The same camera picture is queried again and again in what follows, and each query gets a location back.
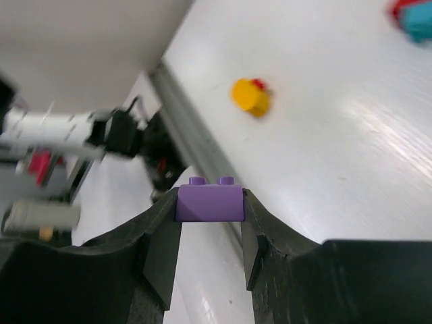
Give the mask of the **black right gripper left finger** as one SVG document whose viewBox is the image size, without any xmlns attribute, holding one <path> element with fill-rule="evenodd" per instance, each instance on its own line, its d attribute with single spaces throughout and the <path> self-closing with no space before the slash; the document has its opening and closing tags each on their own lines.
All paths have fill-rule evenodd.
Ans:
<svg viewBox="0 0 432 324">
<path fill-rule="evenodd" d="M 182 226 L 178 190 L 83 246 L 1 239 L 2 323 L 162 323 Z"/>
</svg>

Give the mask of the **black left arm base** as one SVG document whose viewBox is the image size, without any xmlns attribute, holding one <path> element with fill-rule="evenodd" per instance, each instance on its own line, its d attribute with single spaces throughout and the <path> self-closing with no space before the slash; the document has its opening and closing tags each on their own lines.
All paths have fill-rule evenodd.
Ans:
<svg viewBox="0 0 432 324">
<path fill-rule="evenodd" d="M 168 192 L 187 168 L 160 113 L 149 117 L 140 95 L 125 111 L 113 111 L 106 131 L 106 151 L 142 159 L 153 186 L 153 202 Z"/>
</svg>

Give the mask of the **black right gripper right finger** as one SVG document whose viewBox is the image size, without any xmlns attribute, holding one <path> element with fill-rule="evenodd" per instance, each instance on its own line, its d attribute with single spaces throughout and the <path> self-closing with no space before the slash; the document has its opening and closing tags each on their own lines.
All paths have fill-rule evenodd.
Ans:
<svg viewBox="0 0 432 324">
<path fill-rule="evenodd" d="M 244 190 L 246 288 L 256 323 L 430 323 L 429 241 L 318 244 Z"/>
</svg>

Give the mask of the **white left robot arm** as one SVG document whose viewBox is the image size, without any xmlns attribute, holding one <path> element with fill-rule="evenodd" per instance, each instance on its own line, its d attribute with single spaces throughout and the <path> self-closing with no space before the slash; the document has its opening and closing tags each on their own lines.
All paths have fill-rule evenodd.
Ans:
<svg viewBox="0 0 432 324">
<path fill-rule="evenodd" d="M 119 109 L 71 115 L 11 109 L 2 122 L 1 145 L 11 149 L 40 149 L 101 160 L 107 153 L 134 158 L 142 144 L 138 122 Z"/>
</svg>

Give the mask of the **purple and teal lego stack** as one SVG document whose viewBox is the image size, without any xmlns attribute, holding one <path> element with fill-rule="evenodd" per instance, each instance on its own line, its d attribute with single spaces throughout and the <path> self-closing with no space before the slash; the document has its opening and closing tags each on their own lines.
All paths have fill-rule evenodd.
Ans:
<svg viewBox="0 0 432 324">
<path fill-rule="evenodd" d="M 205 178 L 191 177 L 178 188 L 175 219 L 186 222 L 244 221 L 243 188 L 233 177 L 220 177 L 217 184 Z"/>
</svg>

